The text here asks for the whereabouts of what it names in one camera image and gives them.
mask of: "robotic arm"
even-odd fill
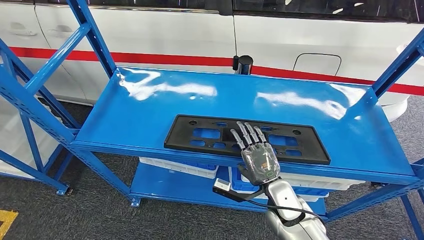
[[[219,178],[212,190],[237,202],[248,201],[268,208],[266,221],[281,240],[328,240],[321,218],[295,194],[287,181],[279,177],[280,165],[261,129],[252,127],[248,122],[243,125],[238,121],[237,125],[246,142],[245,145],[237,131],[231,129],[246,165],[246,168],[239,165],[238,169],[253,185],[259,186],[259,190],[252,194],[237,193],[230,189],[231,183]],[[251,200],[262,193],[268,196],[268,205]]]

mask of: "red stripe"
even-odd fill
[[[11,47],[11,50],[18,57],[25,58],[38,58],[38,59],[49,59],[55,52],[56,49],[46,48],[29,48],[29,47]],[[230,57],[210,57],[210,56],[183,56],[183,55],[166,55],[166,54],[145,54],[145,53],[131,53],[131,52],[111,52],[112,58],[118,63],[134,63],[134,64],[163,64],[163,65],[190,65],[190,66],[211,66],[211,67],[230,67],[233,65],[233,59]],[[67,60],[75,61],[98,61],[96,54],[93,51],[72,51]],[[317,73],[309,73],[302,71],[292,71],[264,66],[253,66],[252,74],[278,77],[278,78],[290,78],[290,79],[302,79],[302,80],[314,80],[314,81],[325,81],[335,83],[350,83],[350,84],[363,84],[372,85],[374,81],[332,76]],[[390,92],[401,93],[401,94],[412,94],[424,96],[424,87],[405,85],[405,84],[394,84],[390,89]]]
[[[331,76],[303,71],[292,71],[278,68],[271,68],[265,66],[253,66],[251,70],[252,74],[269,76],[269,77],[278,77],[278,78],[288,78],[288,79],[302,79],[302,80],[314,80],[314,81],[325,81],[325,82],[335,82],[335,83],[349,83],[349,84],[363,84],[363,85],[372,85],[374,81],[342,77],[342,76]],[[424,87],[422,86],[413,86],[395,83],[389,89],[389,92],[400,93],[400,94],[412,94],[424,96]]]
[[[55,49],[27,47],[11,47],[11,50],[18,57],[38,59],[49,59],[56,52]],[[112,55],[113,60],[117,63],[195,65],[213,67],[228,67],[233,65],[233,58],[230,57],[183,56],[130,52],[111,52],[110,54]],[[66,59],[77,61],[98,61],[95,52],[79,50],[73,50]]]

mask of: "shelf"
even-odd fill
[[[228,167],[219,167],[216,177],[228,181]],[[132,180],[131,195],[256,212],[265,210],[249,202],[236,202],[212,192],[214,182],[215,179],[139,163]],[[255,199],[255,201],[266,204],[268,200]],[[325,215],[326,207],[323,199],[308,204],[315,213]]]
[[[119,67],[72,145],[220,166],[241,162],[164,148],[178,114],[314,126],[330,165],[281,163],[287,173],[393,184],[418,180],[365,85]]]

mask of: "gray carpet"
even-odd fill
[[[82,122],[90,107],[65,104]],[[424,98],[411,97],[407,112],[393,122],[396,135],[411,162],[424,156]],[[137,159],[98,154],[125,183],[130,184]],[[4,240],[273,240],[262,214],[204,205],[144,199],[138,208],[100,177],[73,159],[63,181],[75,189],[71,196],[38,182],[0,177],[0,209],[19,212]],[[375,190],[369,183],[333,192],[328,209]],[[412,204],[424,224],[416,193]],[[332,240],[416,239],[400,199],[371,207],[327,225]]]

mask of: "rectangular hole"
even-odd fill
[[[298,146],[298,141],[293,136],[269,134],[268,141],[270,144],[273,144],[273,145],[292,146],[292,147]]]
[[[285,154],[287,156],[296,156],[296,157],[302,156],[302,152],[301,151],[294,150],[294,149],[286,149],[285,150]]]
[[[231,149],[233,149],[236,152],[240,152],[241,151],[240,146],[238,144],[233,144],[232,147],[231,147]]]
[[[193,130],[193,136],[205,139],[219,139],[221,136],[221,132],[219,129],[196,127]]]
[[[190,145],[203,147],[205,145],[205,141],[191,140]]]
[[[225,149],[226,145],[223,142],[215,142],[213,144],[214,149]]]
[[[21,110],[22,112],[25,112],[26,114],[30,115],[30,113],[29,113],[26,109],[21,108],[20,110]]]
[[[8,96],[8,95],[4,95],[6,98],[8,98],[10,101],[13,101],[13,99],[10,97],[10,96]]]
[[[260,129],[261,129],[262,131],[272,131],[272,130],[273,130],[273,128],[272,128],[272,127],[270,127],[270,126],[260,126]]]
[[[218,127],[226,127],[227,126],[227,124],[225,122],[217,122],[216,125]]]
[[[239,136],[241,136],[243,138],[243,133],[240,130],[240,128],[236,128],[235,131],[237,132],[237,134]],[[222,138],[221,141],[223,142],[235,142],[236,139],[234,138],[233,134],[231,133],[231,128],[229,127],[224,127],[222,129]]]

